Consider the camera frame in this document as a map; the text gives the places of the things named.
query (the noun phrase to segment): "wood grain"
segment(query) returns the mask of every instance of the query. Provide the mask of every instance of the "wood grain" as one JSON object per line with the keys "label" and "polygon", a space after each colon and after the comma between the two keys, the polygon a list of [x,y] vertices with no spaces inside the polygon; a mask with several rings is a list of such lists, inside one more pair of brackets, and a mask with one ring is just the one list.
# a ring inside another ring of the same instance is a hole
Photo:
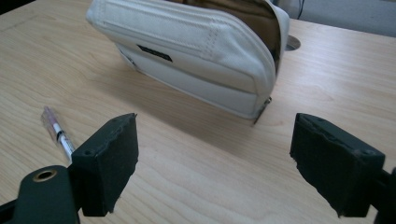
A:
{"label": "wood grain", "polygon": [[139,163],[115,213],[82,223],[373,223],[341,218],[289,156],[294,117],[323,117],[396,166],[396,39],[303,21],[258,123],[138,74],[86,21],[89,1],[37,0],[0,17],[0,203],[66,157],[42,127],[54,108],[78,147],[135,112]]}

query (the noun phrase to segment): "pencil case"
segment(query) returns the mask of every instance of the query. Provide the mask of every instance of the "pencil case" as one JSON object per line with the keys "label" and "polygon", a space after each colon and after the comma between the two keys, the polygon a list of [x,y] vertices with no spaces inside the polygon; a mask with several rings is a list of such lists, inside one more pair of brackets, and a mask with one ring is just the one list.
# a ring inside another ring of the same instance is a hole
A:
{"label": "pencil case", "polygon": [[289,30],[266,0],[93,0],[87,20],[136,71],[246,119],[270,102]]}

